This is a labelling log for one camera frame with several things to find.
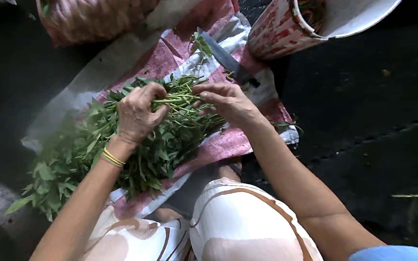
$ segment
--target bunch of greens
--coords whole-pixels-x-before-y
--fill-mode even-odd
[[[152,102],[155,111],[160,104],[167,103],[171,112],[140,144],[124,166],[115,188],[128,190],[127,198],[136,193],[161,189],[162,179],[173,175],[174,169],[195,154],[197,146],[209,131],[223,124],[217,114],[198,116],[192,104],[200,99],[193,96],[192,86],[204,81],[201,77],[185,75],[171,81],[136,77],[126,82],[121,92],[110,92],[103,104],[93,100],[84,112],[81,124],[67,121],[60,132],[46,142],[43,151],[35,160],[30,171],[33,182],[23,189],[29,196],[15,201],[6,213],[11,213],[32,202],[46,214],[48,220],[61,209],[76,186],[101,157],[104,147],[113,134],[119,131],[118,102],[136,86],[144,87],[150,81],[157,82],[167,90],[167,97]]]

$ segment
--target yellow bracelet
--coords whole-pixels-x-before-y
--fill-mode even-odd
[[[119,164],[119,163],[117,163],[117,162],[115,162],[115,161],[113,161],[111,158],[109,158],[107,155],[106,155],[106,153],[102,153],[102,156],[104,157],[104,159],[106,159],[108,162],[110,162],[110,163],[112,163],[114,166],[117,166],[117,167],[119,167],[119,168],[122,168],[123,167],[123,165],[121,165],[121,164]]]
[[[114,162],[116,162],[117,164],[120,165],[125,165],[125,162],[120,161],[118,158],[114,157],[109,151],[107,151],[106,148],[104,148],[104,153],[110,158],[112,159]]]

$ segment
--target white bucket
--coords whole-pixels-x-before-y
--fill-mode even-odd
[[[299,12],[298,0],[273,0],[252,26],[248,38],[251,53],[275,59],[296,51],[362,32],[393,11],[401,0],[326,0],[319,33]]]

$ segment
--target lap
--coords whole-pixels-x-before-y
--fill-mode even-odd
[[[106,208],[83,260],[191,260],[191,246],[198,260],[322,260],[288,206],[228,178],[204,188],[190,221],[119,221]]]

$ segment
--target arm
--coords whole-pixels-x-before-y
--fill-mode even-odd
[[[336,195],[291,153],[269,121],[237,85],[207,84],[195,93],[246,134],[279,198],[293,210],[326,260],[347,260],[354,252],[385,245],[357,222]]]
[[[166,96],[163,86],[150,83],[136,87],[119,103],[119,134],[107,145],[108,151],[126,161],[136,146],[167,115],[168,106],[161,105],[151,113],[151,99]],[[78,185],[44,234],[30,260],[77,260],[84,251],[104,204],[122,168],[101,157]]]

